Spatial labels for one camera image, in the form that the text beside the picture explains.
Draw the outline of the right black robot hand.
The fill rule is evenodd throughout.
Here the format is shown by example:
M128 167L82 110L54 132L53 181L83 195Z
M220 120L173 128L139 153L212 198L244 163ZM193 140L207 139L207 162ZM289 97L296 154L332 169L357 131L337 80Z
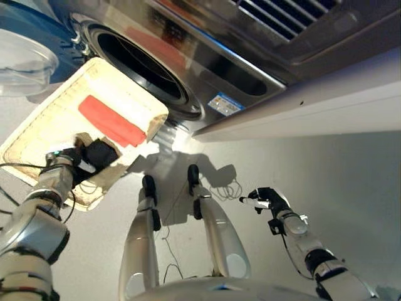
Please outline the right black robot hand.
M270 187L256 188L247 197L240 197L239 201L252 206L257 214L261 214L263 210L270 210L273 218L282 211L291 210L286 198Z

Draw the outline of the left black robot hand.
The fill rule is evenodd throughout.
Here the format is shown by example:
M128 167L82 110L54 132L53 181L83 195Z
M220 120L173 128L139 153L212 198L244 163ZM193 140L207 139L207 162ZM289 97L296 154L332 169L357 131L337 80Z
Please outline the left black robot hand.
M95 167L86 158L86 146L77 136L72 142L54 145L45 156L46 165L42 172L57 166L66 166L73 177L72 188L86 181L95 174Z

